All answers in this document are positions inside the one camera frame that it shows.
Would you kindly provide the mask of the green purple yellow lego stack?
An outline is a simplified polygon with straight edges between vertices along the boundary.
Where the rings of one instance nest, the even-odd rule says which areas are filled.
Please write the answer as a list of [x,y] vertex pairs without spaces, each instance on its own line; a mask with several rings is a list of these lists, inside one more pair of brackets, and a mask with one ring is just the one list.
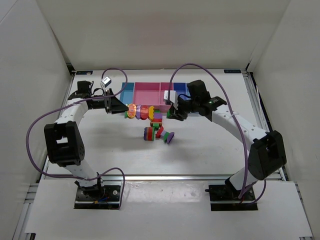
[[136,117],[137,106],[133,103],[127,105],[128,110],[124,113],[124,117],[128,119],[133,119]]

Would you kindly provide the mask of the left light blue bin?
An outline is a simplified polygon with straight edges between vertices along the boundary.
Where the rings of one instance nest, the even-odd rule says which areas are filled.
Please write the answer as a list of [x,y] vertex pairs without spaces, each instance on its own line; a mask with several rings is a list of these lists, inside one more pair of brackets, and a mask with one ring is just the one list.
[[125,104],[132,104],[133,103],[133,96],[134,96],[134,82],[122,83],[122,87],[125,87],[124,90],[120,93],[120,101]]

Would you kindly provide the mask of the yellow curved lego brick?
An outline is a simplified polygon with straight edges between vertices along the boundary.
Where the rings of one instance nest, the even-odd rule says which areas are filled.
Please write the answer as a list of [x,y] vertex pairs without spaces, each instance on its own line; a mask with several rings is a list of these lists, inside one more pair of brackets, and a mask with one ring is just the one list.
[[155,107],[152,105],[148,108],[148,119],[152,121],[154,119]]

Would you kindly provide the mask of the small green lego brick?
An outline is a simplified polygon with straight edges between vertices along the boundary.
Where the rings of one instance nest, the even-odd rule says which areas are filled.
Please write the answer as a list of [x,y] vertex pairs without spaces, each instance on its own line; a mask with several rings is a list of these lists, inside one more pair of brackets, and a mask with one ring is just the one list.
[[171,111],[168,110],[167,113],[166,113],[166,118],[167,119],[172,119],[172,114],[171,114]]

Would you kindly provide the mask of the dark blue bin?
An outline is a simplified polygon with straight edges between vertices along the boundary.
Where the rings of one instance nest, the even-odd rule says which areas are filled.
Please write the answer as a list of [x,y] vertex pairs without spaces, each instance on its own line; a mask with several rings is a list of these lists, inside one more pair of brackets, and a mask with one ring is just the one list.
[[187,84],[185,82],[175,82],[173,83],[173,90],[177,95],[186,95],[187,94]]

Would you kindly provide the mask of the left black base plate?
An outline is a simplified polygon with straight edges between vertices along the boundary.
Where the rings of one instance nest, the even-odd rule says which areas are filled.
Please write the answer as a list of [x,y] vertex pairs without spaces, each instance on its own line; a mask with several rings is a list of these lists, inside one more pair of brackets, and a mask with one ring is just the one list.
[[77,210],[118,210],[122,193],[121,185],[102,185],[98,189],[85,190],[78,187],[74,209]]

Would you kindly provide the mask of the white table board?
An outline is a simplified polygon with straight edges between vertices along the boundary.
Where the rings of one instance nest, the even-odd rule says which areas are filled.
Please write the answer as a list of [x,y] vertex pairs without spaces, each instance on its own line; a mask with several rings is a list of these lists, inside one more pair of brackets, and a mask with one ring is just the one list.
[[[256,88],[247,73],[211,74],[196,69],[183,69],[176,75],[171,70],[129,70],[126,75],[109,71],[111,88],[121,89],[131,83],[205,82],[211,96],[229,98],[232,109],[251,124],[265,127]],[[243,145],[219,125],[198,114],[184,121],[165,118],[164,129],[174,132],[170,144],[161,139],[145,141],[148,120],[127,119],[121,114],[89,110],[79,124],[85,146],[85,159],[96,172],[118,167],[127,175],[231,175],[244,164]]]

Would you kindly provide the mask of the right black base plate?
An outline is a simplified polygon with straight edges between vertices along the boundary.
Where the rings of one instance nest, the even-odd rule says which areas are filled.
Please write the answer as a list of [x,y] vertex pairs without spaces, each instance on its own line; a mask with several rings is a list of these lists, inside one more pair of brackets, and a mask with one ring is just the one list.
[[212,212],[237,212],[237,211],[257,211],[256,196],[251,187],[241,198],[233,196],[225,185],[209,185],[204,190],[209,194],[210,210]]

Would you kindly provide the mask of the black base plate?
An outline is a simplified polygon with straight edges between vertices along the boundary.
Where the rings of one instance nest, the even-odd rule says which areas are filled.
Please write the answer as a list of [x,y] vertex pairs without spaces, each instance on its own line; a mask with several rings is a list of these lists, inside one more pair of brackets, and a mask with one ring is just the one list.
[[225,185],[209,185],[204,190],[209,194],[210,210],[212,212],[237,212],[237,211],[257,211],[256,196],[251,187],[241,198],[233,196]]
[[85,190],[78,187],[74,209],[77,210],[118,210],[122,193],[121,185],[102,185],[98,189]]

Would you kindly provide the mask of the large pink bin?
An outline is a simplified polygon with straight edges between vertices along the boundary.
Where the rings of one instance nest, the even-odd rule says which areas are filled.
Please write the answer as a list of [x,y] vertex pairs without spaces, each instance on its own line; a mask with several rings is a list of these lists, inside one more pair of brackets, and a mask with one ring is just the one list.
[[157,106],[160,104],[159,82],[136,82],[134,84],[133,101],[136,105]]

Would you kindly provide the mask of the striped purple red lego stack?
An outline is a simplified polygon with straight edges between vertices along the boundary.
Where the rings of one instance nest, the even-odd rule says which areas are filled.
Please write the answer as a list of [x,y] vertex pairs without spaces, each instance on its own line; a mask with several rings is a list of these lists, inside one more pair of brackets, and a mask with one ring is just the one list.
[[155,138],[155,128],[154,127],[145,127],[143,133],[143,139],[145,141],[154,141]]

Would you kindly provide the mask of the red flower lego brick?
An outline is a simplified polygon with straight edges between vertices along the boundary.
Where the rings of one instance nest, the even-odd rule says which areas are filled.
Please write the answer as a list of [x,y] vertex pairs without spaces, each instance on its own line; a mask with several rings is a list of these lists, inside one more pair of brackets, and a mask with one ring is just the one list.
[[147,105],[137,105],[136,115],[138,120],[146,120],[149,118],[149,107]]

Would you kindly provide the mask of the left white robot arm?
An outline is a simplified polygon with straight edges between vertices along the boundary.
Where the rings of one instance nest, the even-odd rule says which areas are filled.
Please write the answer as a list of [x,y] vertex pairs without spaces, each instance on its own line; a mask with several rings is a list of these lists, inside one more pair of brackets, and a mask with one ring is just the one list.
[[106,113],[111,114],[120,114],[128,110],[124,103],[113,96],[112,89],[107,89],[111,82],[112,80],[108,76],[100,81],[102,96],[111,96],[111,98],[86,100],[96,97],[95,91],[92,90],[94,83],[79,81],[77,90],[67,99],[67,104],[71,107],[66,108],[54,123],[44,127],[49,161],[68,170],[74,177],[79,177],[75,182],[76,185],[85,195],[95,198],[104,194],[102,180],[85,160],[85,145],[78,125],[89,110],[104,109]]

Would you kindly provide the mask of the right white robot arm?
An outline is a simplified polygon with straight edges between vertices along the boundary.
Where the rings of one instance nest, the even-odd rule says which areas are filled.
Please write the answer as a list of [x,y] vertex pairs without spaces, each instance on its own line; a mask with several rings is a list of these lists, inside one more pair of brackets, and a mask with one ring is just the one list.
[[278,131],[266,131],[235,114],[228,101],[210,95],[202,80],[186,86],[189,92],[186,97],[174,90],[164,92],[163,98],[170,105],[168,117],[184,121],[189,114],[198,113],[243,144],[244,167],[225,181],[233,197],[241,198],[256,182],[265,180],[287,163],[283,137]]

